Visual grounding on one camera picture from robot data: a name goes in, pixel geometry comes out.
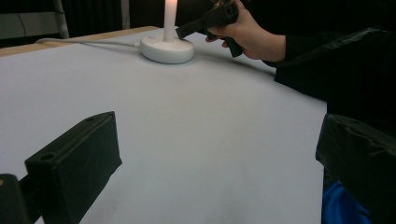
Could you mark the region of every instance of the person's hand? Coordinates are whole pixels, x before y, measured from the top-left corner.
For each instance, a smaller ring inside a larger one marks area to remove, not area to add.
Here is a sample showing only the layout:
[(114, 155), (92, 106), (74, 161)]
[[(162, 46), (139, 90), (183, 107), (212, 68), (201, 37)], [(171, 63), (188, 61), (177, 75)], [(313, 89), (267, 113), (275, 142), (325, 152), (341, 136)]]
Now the person's hand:
[(207, 38), (206, 42), (229, 36), (242, 47), (243, 53), (250, 59), (267, 62), (283, 61), (286, 53), (286, 37), (274, 35), (262, 29), (240, 0), (234, 0), (234, 2), (239, 13), (236, 22), (226, 26), (210, 27), (208, 31), (217, 35), (218, 38), (213, 40)]

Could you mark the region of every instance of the white table surface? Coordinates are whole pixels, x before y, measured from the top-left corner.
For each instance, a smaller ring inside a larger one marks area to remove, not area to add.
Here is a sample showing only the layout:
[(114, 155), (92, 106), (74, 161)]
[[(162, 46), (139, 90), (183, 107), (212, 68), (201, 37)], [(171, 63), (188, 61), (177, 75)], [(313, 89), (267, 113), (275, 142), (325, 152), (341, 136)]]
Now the white table surface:
[(319, 224), (326, 105), (275, 83), (261, 61), (187, 39), (195, 55), (177, 65), (121, 46), (0, 58), (0, 173), (21, 179), (39, 149), (115, 111), (123, 165), (81, 223)]

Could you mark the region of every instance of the lit candle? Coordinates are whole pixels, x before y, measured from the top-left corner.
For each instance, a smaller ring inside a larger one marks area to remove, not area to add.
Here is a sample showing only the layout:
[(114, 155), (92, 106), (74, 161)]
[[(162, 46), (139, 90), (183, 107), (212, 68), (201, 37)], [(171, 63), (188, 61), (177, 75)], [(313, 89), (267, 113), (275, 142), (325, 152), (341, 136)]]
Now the lit candle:
[(177, 0), (165, 1), (165, 18), (163, 21), (163, 42), (174, 41)]

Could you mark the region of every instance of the black handheld device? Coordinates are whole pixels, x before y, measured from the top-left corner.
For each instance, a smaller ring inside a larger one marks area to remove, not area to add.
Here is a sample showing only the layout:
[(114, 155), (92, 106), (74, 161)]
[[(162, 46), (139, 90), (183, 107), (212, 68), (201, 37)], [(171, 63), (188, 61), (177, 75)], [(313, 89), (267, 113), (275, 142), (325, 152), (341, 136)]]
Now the black handheld device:
[(0, 174), (0, 223), (78, 224), (121, 164), (115, 113), (86, 118), (28, 158), (20, 181)]
[[(182, 39), (188, 35), (192, 35), (194, 32), (205, 30), (205, 33), (209, 39), (213, 39), (216, 36), (207, 31), (207, 28), (212, 26), (227, 25), (234, 23), (238, 18), (238, 8), (235, 3), (231, 3), (229, 0), (219, 0), (215, 5), (207, 11), (200, 19), (191, 21), (185, 25), (180, 26), (176, 29), (177, 36)], [(233, 57), (237, 57), (242, 54), (242, 48), (230, 37), (224, 37), (227, 42), (231, 54)]]

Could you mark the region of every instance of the wall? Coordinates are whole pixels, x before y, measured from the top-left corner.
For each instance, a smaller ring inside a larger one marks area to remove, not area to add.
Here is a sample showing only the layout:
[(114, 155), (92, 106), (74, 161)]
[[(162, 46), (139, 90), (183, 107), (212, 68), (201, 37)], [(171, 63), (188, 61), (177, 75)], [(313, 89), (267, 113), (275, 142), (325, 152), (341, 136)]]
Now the wall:
[[(129, 1), (121, 0), (121, 6), (123, 28), (128, 29)], [(0, 14), (0, 39), (54, 33), (57, 28), (53, 13)]]

